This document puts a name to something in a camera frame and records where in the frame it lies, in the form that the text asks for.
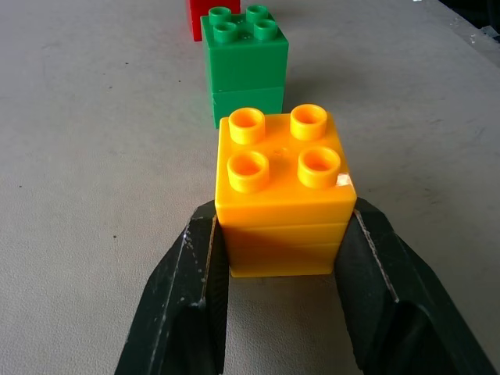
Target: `red toy block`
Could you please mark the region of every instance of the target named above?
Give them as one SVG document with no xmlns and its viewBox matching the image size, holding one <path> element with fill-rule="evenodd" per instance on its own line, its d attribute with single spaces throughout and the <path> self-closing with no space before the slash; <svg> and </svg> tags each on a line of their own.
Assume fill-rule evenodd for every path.
<svg viewBox="0 0 500 375">
<path fill-rule="evenodd" d="M 202 24 L 200 17 L 207 16 L 209 10 L 216 6 L 225 6 L 233 14 L 240 12 L 240 0 L 186 0 L 187 23 L 191 28 L 193 39 L 202 39 Z"/>
</svg>

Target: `gray table surface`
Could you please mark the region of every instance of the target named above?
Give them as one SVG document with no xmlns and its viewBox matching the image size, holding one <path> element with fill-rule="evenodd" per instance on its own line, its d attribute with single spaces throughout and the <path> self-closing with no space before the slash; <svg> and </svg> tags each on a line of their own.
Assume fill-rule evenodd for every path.
<svg viewBox="0 0 500 375">
<path fill-rule="evenodd" d="M 336 117 L 357 191 L 500 369 L 500 51 L 435 0 L 266 2 L 284 110 Z M 111 374 L 149 274 L 213 198 L 184 2 L 0 1 L 0 374 Z M 332 277 L 231 280 L 227 374 L 357 374 Z"/>
</svg>

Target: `stacked blocks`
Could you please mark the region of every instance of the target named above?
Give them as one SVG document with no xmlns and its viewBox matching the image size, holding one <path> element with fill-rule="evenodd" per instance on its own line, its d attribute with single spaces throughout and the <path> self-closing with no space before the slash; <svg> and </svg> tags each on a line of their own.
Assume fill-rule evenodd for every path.
<svg viewBox="0 0 500 375">
<path fill-rule="evenodd" d="M 242 107 L 281 113 L 288 41 L 267 8 L 250 5 L 245 14 L 210 9 L 202 31 L 215 128 Z"/>
<path fill-rule="evenodd" d="M 220 121 L 215 204 L 234 277 L 331 273 L 355 200 L 323 108 Z"/>
<path fill-rule="evenodd" d="M 240 12 L 240 0 L 186 0 L 187 23 L 195 41 L 202 39 L 200 18 L 209 14 L 209 10 L 218 5 L 227 7 L 233 13 Z"/>
</svg>

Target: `yellow toy block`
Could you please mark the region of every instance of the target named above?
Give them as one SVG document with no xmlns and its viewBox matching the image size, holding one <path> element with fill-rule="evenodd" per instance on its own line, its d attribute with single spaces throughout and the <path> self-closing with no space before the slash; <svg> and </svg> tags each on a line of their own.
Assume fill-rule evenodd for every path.
<svg viewBox="0 0 500 375">
<path fill-rule="evenodd" d="M 340 244 L 291 248 L 233 249 L 228 252 L 233 277 L 327 275 Z"/>
<path fill-rule="evenodd" d="M 220 121 L 215 204 L 234 276 L 331 272 L 338 245 L 325 244 L 341 242 L 355 200 L 333 117 L 318 105 Z"/>
<path fill-rule="evenodd" d="M 224 226 L 228 248 L 286 248 L 341 243 L 347 223 L 289 225 L 282 227 Z"/>
</svg>

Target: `green block stack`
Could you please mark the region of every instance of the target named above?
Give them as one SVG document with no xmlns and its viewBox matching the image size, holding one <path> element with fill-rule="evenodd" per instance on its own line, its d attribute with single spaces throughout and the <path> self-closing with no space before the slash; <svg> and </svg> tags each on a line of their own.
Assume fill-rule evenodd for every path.
<svg viewBox="0 0 500 375">
<path fill-rule="evenodd" d="M 245 14 L 216 7 L 202 17 L 207 87 L 216 129 L 242 107 L 281 113 L 288 41 L 263 5 Z"/>
</svg>

